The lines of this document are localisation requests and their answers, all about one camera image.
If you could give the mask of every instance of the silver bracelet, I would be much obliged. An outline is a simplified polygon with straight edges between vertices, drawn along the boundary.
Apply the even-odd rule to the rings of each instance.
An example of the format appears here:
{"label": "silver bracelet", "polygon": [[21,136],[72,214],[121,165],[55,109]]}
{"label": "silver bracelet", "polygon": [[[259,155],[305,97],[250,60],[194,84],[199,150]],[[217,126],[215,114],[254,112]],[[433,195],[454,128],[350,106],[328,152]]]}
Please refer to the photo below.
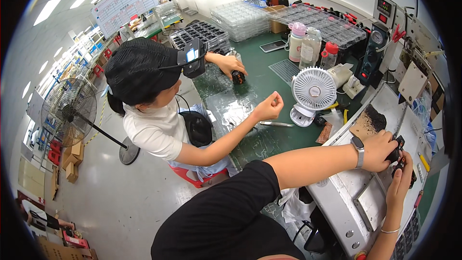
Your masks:
{"label": "silver bracelet", "polygon": [[395,231],[384,231],[384,229],[380,229],[380,231],[382,231],[383,233],[395,233],[395,232],[398,232],[400,230],[401,226],[396,229]]}

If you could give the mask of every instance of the ceiling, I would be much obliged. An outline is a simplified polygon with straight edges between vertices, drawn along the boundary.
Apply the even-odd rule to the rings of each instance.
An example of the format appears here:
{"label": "ceiling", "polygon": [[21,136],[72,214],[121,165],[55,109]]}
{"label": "ceiling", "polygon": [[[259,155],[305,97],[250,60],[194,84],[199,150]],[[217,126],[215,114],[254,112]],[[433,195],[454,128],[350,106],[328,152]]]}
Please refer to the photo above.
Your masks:
{"label": "ceiling", "polygon": [[[89,27],[91,22],[95,24],[90,13],[92,0],[85,0],[74,9],[69,8],[76,0],[61,0],[45,21],[33,26],[48,1],[36,0],[35,4],[30,3],[15,30],[5,58],[1,79],[1,143],[7,163],[11,158],[17,128],[25,115],[29,94],[50,70],[55,52],[63,47],[56,57],[59,59],[74,44],[67,33],[73,30],[78,34]],[[49,61],[47,66],[38,74],[45,61]],[[21,99],[29,81],[31,87]]]}

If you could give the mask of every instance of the black hair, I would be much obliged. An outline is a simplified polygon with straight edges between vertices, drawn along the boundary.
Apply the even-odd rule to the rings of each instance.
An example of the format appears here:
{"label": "black hair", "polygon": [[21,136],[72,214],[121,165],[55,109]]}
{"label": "black hair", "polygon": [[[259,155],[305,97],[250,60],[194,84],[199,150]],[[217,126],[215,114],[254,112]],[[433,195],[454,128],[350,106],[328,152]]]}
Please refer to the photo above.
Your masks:
{"label": "black hair", "polygon": [[26,211],[21,208],[21,205],[23,204],[22,200],[20,198],[14,199],[16,202],[16,205],[18,205],[19,211],[21,213],[21,216],[23,217],[24,221],[27,221],[29,216],[27,215]]}
{"label": "black hair", "polygon": [[[156,97],[160,94],[159,92],[153,92],[150,94],[147,94],[146,96],[143,97],[143,100],[137,104],[152,104],[155,100]],[[125,110],[123,109],[123,102],[116,98],[115,96],[111,95],[109,92],[107,93],[108,96],[108,104],[111,107],[111,109],[118,113],[121,117],[125,116]]]}

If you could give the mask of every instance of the machine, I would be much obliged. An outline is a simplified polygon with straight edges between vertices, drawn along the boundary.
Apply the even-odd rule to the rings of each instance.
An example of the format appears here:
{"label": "machine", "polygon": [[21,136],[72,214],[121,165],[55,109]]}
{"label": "machine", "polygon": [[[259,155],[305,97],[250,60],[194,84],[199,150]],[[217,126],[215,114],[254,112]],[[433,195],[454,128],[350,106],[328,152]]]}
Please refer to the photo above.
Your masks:
{"label": "machine", "polygon": [[[443,47],[415,15],[407,13],[407,9],[392,0],[375,0],[373,16],[377,22],[372,25],[362,63],[359,62],[353,80],[350,79],[343,87],[350,97],[348,91],[352,90],[354,97],[358,91],[353,89],[359,89],[356,85],[364,85],[367,92],[361,101],[363,105],[324,144],[350,143],[353,137],[350,128],[368,105],[385,116],[386,130],[406,140],[404,150],[411,154],[414,174],[419,176],[413,175],[413,185],[404,201],[399,240],[393,256],[396,259],[402,259],[412,240],[418,236],[415,206],[427,177],[449,163],[444,148],[432,154],[424,135],[426,126],[422,126],[411,108],[433,75],[441,87],[447,86],[449,79]],[[399,66],[403,69],[403,75],[396,76],[396,82],[399,82],[397,92],[382,80],[389,72],[393,57],[397,59],[396,54],[399,54]],[[354,78],[362,85],[355,83]],[[421,156],[429,161],[430,171],[424,166]],[[380,233],[386,213],[386,193],[394,173],[393,165],[396,162],[380,173],[361,169],[344,171],[306,187],[349,259],[354,259],[361,251],[369,251]]]}

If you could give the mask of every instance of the smartwatch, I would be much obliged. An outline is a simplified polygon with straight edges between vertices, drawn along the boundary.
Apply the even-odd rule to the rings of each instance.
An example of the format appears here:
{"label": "smartwatch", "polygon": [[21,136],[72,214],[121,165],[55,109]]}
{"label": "smartwatch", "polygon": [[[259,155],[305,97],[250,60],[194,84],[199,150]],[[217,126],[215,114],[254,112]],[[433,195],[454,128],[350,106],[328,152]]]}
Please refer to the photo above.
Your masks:
{"label": "smartwatch", "polygon": [[364,159],[364,144],[361,142],[359,137],[352,137],[351,143],[353,147],[358,151],[358,164],[356,164],[355,169],[361,169],[363,167],[363,159]]}

